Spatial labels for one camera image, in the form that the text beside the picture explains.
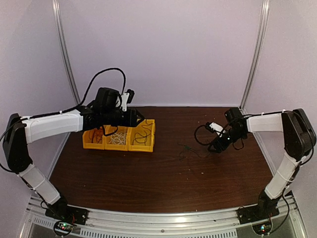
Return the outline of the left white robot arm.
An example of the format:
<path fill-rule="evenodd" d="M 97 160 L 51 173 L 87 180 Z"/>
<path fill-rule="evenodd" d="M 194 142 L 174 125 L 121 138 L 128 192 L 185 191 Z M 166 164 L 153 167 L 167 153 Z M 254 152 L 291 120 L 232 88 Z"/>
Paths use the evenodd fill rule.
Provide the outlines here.
<path fill-rule="evenodd" d="M 12 114 L 7 128 L 0 137 L 7 166 L 3 170 L 18 175 L 46 203 L 60 220 L 71 216 L 66 199 L 47 177 L 35 166 L 28 146 L 34 142 L 72 132 L 101 129 L 104 136 L 106 126 L 136 127 L 144 120 L 142 114 L 128 105 L 135 92 L 125 92 L 101 87 L 96 98 L 88 105 L 78 105 L 72 109 L 22 117 Z"/>

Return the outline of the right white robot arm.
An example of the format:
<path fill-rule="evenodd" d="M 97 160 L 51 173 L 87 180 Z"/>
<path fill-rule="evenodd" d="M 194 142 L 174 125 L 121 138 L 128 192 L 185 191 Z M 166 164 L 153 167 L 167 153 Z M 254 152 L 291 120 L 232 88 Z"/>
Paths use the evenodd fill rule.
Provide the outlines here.
<path fill-rule="evenodd" d="M 292 184 L 300 169 L 312 156 L 317 136 L 303 109 L 282 110 L 271 113 L 243 114 L 239 108 L 225 112 L 226 125 L 207 122 L 203 126 L 215 138 L 207 144 L 208 150 L 221 153 L 248 135 L 266 135 L 281 152 L 279 164 L 271 181 L 265 186 L 254 207 L 254 215 L 264 219 L 272 213 L 284 191 Z"/>

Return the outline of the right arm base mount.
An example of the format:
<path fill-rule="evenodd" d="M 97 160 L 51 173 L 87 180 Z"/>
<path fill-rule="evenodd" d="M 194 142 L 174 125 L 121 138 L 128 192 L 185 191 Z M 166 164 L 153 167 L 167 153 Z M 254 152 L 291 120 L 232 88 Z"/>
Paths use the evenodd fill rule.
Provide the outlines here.
<path fill-rule="evenodd" d="M 253 223 L 279 215 L 277 204 L 281 197 L 270 199 L 263 190 L 258 196 L 258 203 L 250 207 L 240 207 L 236 210 L 239 223 Z"/>

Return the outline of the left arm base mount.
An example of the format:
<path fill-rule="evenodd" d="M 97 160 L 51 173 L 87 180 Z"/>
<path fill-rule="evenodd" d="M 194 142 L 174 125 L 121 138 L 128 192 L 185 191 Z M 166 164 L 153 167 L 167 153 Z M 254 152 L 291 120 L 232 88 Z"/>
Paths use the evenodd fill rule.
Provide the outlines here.
<path fill-rule="evenodd" d="M 68 205 L 66 198 L 61 198 L 54 204 L 46 203 L 45 215 L 67 223 L 85 225 L 88 217 L 88 210 Z"/>

